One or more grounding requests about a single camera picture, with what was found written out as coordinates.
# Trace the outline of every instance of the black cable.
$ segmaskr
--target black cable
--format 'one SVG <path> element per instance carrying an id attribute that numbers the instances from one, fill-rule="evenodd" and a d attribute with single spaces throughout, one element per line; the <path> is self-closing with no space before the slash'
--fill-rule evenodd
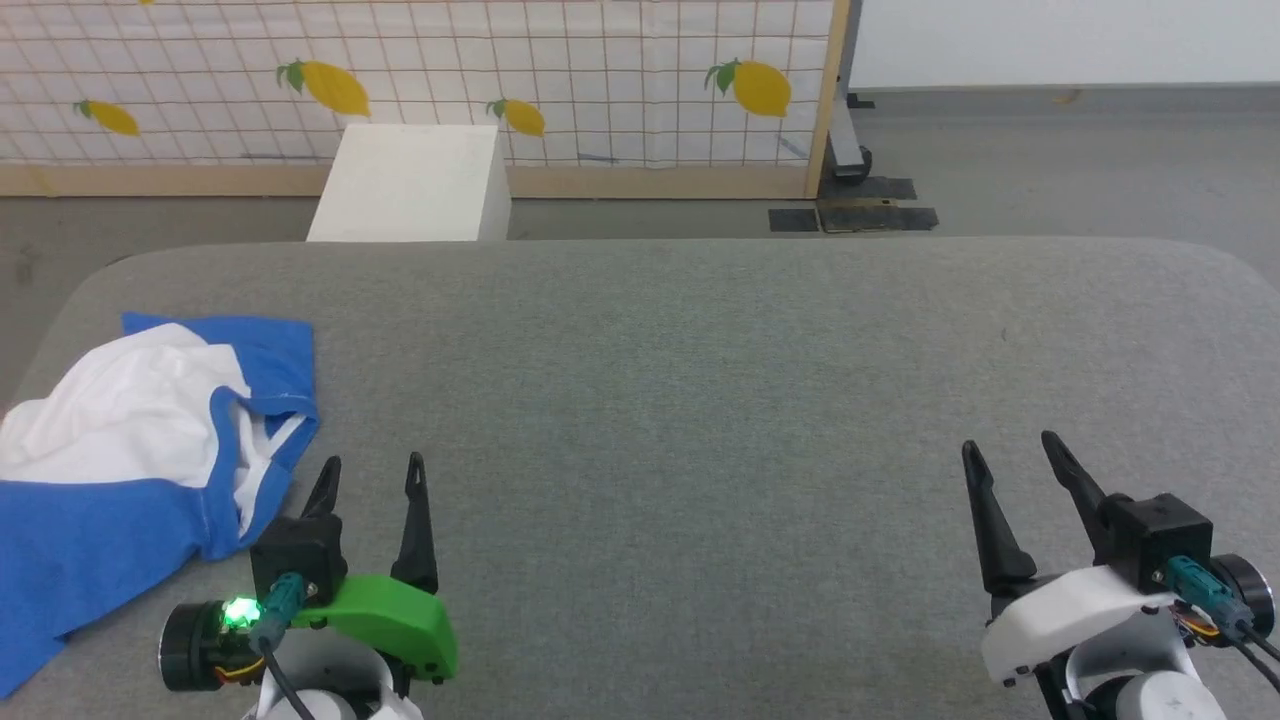
<path id="1" fill-rule="evenodd" d="M 1280 650 L 1276 650 L 1276 646 L 1267 642 L 1267 638 L 1262 633 L 1254 630 L 1252 624 L 1247 620 L 1240 620 L 1235 624 L 1235 626 L 1244 633 L 1244 637 L 1253 641 L 1253 644 L 1261 647 L 1262 652 L 1270 655 L 1274 660 L 1280 661 Z"/>
<path id="2" fill-rule="evenodd" d="M 1244 643 L 1240 641 L 1228 638 L 1226 634 L 1222 637 L 1226 639 L 1228 644 L 1240 651 L 1240 655 L 1243 655 L 1244 659 L 1258 670 L 1258 673 L 1262 673 L 1262 676 L 1271 683 L 1271 687 L 1275 688 L 1277 693 L 1280 693 L 1280 678 L 1276 676 L 1275 670 L 1272 670 L 1270 665 L 1263 662 L 1257 655 L 1253 655 L 1253 651 L 1244 647 Z"/>
<path id="3" fill-rule="evenodd" d="M 262 660 L 266 661 L 266 669 L 270 670 L 271 676 L 275 678 L 275 684 L 280 685 L 280 692 L 284 693 L 284 700 L 289 701 L 293 706 L 293 711 L 298 714 L 302 720 L 316 720 L 315 715 L 307 710 L 307 706 L 302 705 L 302 698 L 298 697 L 298 691 L 293 689 L 293 683 L 284 676 L 284 670 L 280 670 L 280 664 L 275 661 L 275 653 L 271 652 L 271 643 L 266 638 L 259 642 L 259 650 L 262 651 Z"/>

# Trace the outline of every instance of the wooden frame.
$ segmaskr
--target wooden frame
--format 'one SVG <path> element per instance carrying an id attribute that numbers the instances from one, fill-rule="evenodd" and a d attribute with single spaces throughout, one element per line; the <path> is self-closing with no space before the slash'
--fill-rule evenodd
<path id="1" fill-rule="evenodd" d="M 814 199 L 827 155 L 851 0 L 833 0 L 808 167 L 508 167 L 515 197 Z M 317 165 L 0 165 L 0 196 L 319 196 Z"/>

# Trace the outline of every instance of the gray fabric surface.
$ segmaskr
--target gray fabric surface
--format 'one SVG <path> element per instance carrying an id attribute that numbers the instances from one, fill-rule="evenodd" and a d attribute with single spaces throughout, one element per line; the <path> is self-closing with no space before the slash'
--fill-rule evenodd
<path id="1" fill-rule="evenodd" d="M 435 717 L 1046 717 L 993 687 L 960 466 L 977 439 L 1044 571 L 1088 543 L 1038 433 L 1108 491 L 1180 495 L 1280 578 L 1280 295 L 1161 241 L 1060 238 L 265 245 L 125 260 L 50 331 L 49 391 L 123 310 L 316 328 L 324 424 L 288 510 L 343 457 L 353 573 L 387 571 L 429 459 L 460 676 Z M 6 717 L 239 717 L 166 693 L 191 565 L 78 633 Z M 1263 680 L 1196 651 L 1231 717 Z"/>

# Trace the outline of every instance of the lemon print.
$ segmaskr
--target lemon print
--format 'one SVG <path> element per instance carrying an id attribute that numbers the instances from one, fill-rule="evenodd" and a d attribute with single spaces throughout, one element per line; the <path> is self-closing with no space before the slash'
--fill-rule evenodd
<path id="1" fill-rule="evenodd" d="M 485 113 L 489 110 L 493 110 L 494 117 L 499 120 L 507 115 L 507 124 L 516 132 L 541 137 L 543 131 L 547 129 L 547 120 L 543 119 L 538 108 L 522 100 L 507 100 L 506 97 L 494 100 L 484 106 Z"/>
<path id="2" fill-rule="evenodd" d="M 787 104 L 791 102 L 791 83 L 777 68 L 756 63 L 755 60 L 713 65 L 707 70 L 707 79 L 703 87 L 716 78 L 716 87 L 721 95 L 728 92 L 728 86 L 733 86 L 733 95 L 737 104 L 748 113 L 756 115 L 769 115 L 771 118 L 787 117 Z"/>
<path id="3" fill-rule="evenodd" d="M 342 115 L 370 115 L 369 94 L 351 73 L 328 63 L 294 60 L 275 68 L 275 85 L 280 78 L 289 81 L 293 90 L 302 92 L 306 85 L 316 102 Z"/>
<path id="4" fill-rule="evenodd" d="M 72 105 L 76 111 L 97 120 L 97 124 L 120 135 L 138 135 L 138 122 L 127 110 L 110 102 L 84 100 Z"/>

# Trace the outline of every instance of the white stool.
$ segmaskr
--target white stool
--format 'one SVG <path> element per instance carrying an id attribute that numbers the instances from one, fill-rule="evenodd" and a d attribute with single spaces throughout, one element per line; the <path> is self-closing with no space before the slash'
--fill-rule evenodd
<path id="1" fill-rule="evenodd" d="M 507 240 L 494 126 L 348 126 L 307 242 Z"/>

